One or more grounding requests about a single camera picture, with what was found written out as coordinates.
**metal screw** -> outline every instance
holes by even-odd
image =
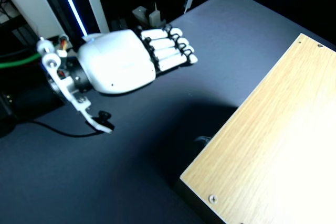
[[[80,97],[80,98],[78,98],[78,100],[77,100],[79,103],[83,103],[84,101],[85,101],[85,98],[84,97]]]
[[[217,198],[216,195],[211,194],[209,196],[209,201],[210,201],[211,204],[216,204],[218,202],[218,198]]]
[[[51,68],[54,68],[57,64],[54,60],[50,60],[47,62],[47,65],[50,66]]]

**robotic arm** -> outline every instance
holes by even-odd
[[[167,25],[136,33],[131,30],[91,34],[78,50],[76,59],[41,38],[37,51],[49,75],[49,83],[63,100],[70,102],[97,131],[111,133],[110,114],[93,118],[88,98],[79,96],[91,88],[104,94],[126,93],[155,80],[162,72],[197,62],[194,49],[178,28]]]

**white light strip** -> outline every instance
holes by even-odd
[[[74,5],[73,1],[72,0],[68,0],[68,2],[69,2],[69,5],[70,5],[70,7],[72,9],[72,12],[74,13],[74,15],[76,17],[76,20],[78,22],[79,27],[82,30],[83,35],[84,36],[88,36],[88,33],[86,32],[86,30],[84,28],[84,25],[83,25],[82,21],[80,20],[80,17],[78,15],[78,12],[77,12],[77,10],[75,8],[75,5]]]

